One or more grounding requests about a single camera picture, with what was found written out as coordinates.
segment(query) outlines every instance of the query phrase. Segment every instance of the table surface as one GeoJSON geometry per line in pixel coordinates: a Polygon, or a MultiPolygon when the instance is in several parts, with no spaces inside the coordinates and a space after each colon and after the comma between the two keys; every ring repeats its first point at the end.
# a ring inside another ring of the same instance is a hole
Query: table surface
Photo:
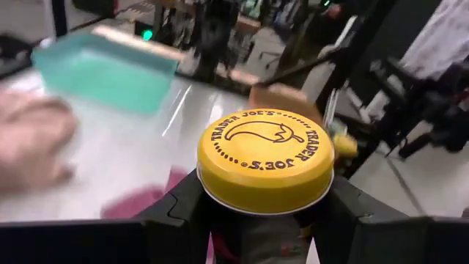
{"type": "MultiPolygon", "coordinates": [[[[0,87],[57,95],[34,69],[0,87]]],[[[179,77],[151,116],[57,96],[71,105],[80,122],[59,157],[75,166],[75,177],[47,190],[0,197],[0,221],[98,219],[104,206],[126,194],[146,186],[164,187],[172,166],[191,171],[203,130],[247,103],[241,96],[179,77]]]]}

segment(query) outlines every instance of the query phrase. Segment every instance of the jar lid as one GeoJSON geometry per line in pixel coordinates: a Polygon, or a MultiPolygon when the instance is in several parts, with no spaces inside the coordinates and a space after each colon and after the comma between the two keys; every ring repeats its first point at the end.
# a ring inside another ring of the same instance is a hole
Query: jar lid
{"type": "Polygon", "coordinates": [[[327,193],[333,145],[316,123],[289,111],[253,109],[214,122],[199,142],[205,191],[233,210],[280,215],[327,193]]]}

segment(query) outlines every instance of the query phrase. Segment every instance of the floor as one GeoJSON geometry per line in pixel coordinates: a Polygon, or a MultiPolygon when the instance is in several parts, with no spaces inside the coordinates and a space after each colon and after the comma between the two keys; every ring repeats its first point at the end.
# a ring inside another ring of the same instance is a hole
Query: floor
{"type": "MultiPolygon", "coordinates": [[[[93,15],[73,9],[70,1],[67,3],[71,26],[94,18],[93,15]]],[[[48,33],[44,21],[40,0],[2,0],[0,3],[0,32],[8,29],[29,40],[37,40],[48,33]]],[[[266,70],[264,65],[269,57],[259,59],[259,53],[281,52],[283,45],[268,30],[262,31],[257,38],[245,69],[259,76],[269,76],[276,66],[272,65],[266,70]]],[[[176,125],[182,127],[183,121],[184,126],[189,125],[200,130],[207,125],[206,122],[213,121],[228,111],[237,111],[245,105],[244,99],[226,93],[209,92],[204,96],[188,98],[188,101],[193,102],[193,107],[192,103],[189,103],[184,106],[183,111],[199,111],[205,121],[198,123],[191,118],[176,119],[176,122],[181,122],[176,125]],[[204,102],[207,106],[199,109],[198,106],[204,102]]],[[[353,114],[353,108],[345,104],[341,106],[345,108],[344,111],[353,114]]],[[[419,126],[413,134],[419,135],[427,129],[425,125],[419,126]]],[[[180,145],[196,147],[191,145],[192,139],[181,137],[178,140],[180,145]]],[[[469,206],[469,148],[456,155],[450,155],[443,150],[428,147],[405,162],[392,156],[385,158],[382,154],[375,153],[352,177],[351,182],[378,200],[410,216],[460,216],[462,210],[469,206]]],[[[178,161],[181,166],[187,166],[185,164],[195,162],[194,158],[195,152],[186,152],[178,161]]]]}

